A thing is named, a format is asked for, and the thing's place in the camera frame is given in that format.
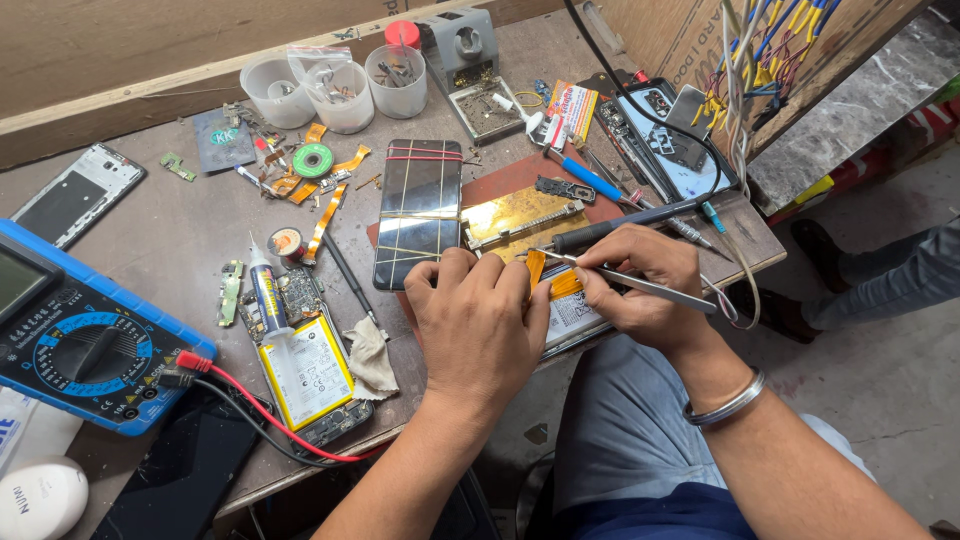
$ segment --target yellow battery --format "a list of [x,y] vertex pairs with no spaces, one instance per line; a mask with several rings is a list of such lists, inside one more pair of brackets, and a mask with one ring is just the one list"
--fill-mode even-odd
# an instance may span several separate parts
[[324,307],[319,317],[290,336],[293,366],[275,365],[272,346],[257,348],[280,418],[292,431],[306,428],[353,398],[347,355],[328,317]]

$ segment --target clear plastic cup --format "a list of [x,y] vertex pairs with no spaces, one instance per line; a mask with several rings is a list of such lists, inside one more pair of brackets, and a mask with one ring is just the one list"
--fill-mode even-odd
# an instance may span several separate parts
[[[286,53],[264,53],[247,62],[240,71],[240,86],[263,118],[284,130],[298,128],[316,113],[305,88],[297,84]],[[283,95],[284,88],[294,88]]]
[[[307,71],[307,80],[315,79],[316,72],[322,66],[317,64]],[[353,62],[353,92],[356,97],[343,103],[329,103],[317,97],[315,90],[308,87],[306,95],[313,102],[314,109],[320,115],[320,123],[338,134],[355,134],[370,125],[373,120],[373,98],[367,74],[363,66]]]
[[[415,77],[411,85],[394,88],[380,83],[386,83],[386,80],[380,77],[384,73],[378,67],[382,61],[387,65],[407,65],[407,59],[410,59],[410,67]],[[420,114],[426,107],[426,63],[417,49],[384,45],[370,53],[364,68],[370,80],[373,101],[380,112],[391,118],[410,118]]]

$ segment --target digital multimeter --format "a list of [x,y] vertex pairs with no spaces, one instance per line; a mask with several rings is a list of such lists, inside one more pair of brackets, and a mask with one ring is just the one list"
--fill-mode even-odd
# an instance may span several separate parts
[[125,435],[183,389],[157,387],[180,351],[209,338],[9,219],[0,219],[0,385]]

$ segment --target jeans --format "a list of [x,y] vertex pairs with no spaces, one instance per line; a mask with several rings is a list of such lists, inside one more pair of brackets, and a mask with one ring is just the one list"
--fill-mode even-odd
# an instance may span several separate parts
[[[585,353],[557,434],[554,514],[594,501],[665,497],[682,482],[726,489],[704,436],[681,416],[686,401],[680,376],[656,349],[620,335]],[[843,435],[801,417],[873,478]]]
[[851,290],[804,302],[813,329],[832,330],[897,317],[960,296],[960,217],[869,253],[844,254],[838,267]]

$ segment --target solder wire spool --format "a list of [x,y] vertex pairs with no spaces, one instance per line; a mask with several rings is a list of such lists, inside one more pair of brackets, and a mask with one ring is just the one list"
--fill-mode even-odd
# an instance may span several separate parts
[[300,262],[300,258],[306,253],[302,243],[303,234],[300,231],[293,227],[284,227],[270,235],[268,247],[274,256],[296,263]]
[[294,172],[304,178],[317,178],[333,166],[333,153],[319,142],[304,144],[294,154]]

